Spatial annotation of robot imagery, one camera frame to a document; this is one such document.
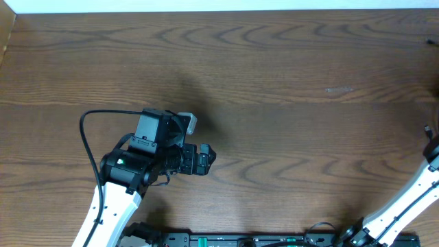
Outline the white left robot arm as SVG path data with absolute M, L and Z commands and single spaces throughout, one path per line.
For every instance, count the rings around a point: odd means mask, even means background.
M 122 136 L 101 162 L 84 144 L 97 185 L 74 246 L 166 246 L 159 232 L 128 221 L 159 176 L 204 176 L 216 159 L 210 145 L 185 141 L 195 130 L 194 114 L 145 108 L 138 115 L 136 131 Z

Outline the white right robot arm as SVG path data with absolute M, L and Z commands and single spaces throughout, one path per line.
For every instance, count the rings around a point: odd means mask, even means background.
M 399 233 L 438 199 L 438 137 L 423 151 L 425 160 L 405 186 L 379 210 L 342 233 L 336 246 L 391 246 Z

